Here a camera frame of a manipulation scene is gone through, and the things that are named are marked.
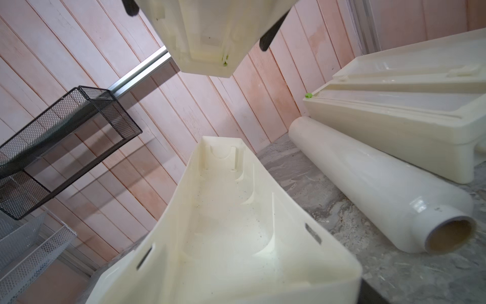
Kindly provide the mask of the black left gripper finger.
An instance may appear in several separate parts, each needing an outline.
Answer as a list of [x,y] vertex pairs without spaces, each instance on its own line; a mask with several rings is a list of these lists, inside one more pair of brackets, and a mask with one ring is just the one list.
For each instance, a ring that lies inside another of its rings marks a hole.
[[357,304],[389,304],[389,302],[362,279]]

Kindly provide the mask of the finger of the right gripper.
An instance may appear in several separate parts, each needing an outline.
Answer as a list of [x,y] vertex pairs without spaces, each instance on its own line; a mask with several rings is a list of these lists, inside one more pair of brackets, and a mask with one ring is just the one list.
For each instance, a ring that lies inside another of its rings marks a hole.
[[121,1],[128,16],[137,16],[140,8],[135,0],[122,0]]
[[259,48],[261,51],[266,52],[269,49],[288,14],[289,11],[285,13],[264,35],[261,36],[259,40]]

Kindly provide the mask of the plastic wrap roll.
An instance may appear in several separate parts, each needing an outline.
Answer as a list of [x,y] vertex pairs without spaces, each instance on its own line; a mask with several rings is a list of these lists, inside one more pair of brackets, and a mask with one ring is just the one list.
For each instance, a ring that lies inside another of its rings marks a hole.
[[440,255],[475,234],[466,191],[309,117],[289,137],[397,249]]

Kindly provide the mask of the cream dispenser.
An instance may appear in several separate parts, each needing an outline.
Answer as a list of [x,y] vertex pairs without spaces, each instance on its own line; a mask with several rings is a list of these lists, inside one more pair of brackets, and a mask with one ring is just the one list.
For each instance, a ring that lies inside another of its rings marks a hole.
[[[293,1],[139,1],[182,72],[231,76]],[[357,259],[239,138],[204,136],[144,241],[89,303],[356,303]]]
[[468,184],[485,162],[485,30],[359,56],[304,104],[314,120]]

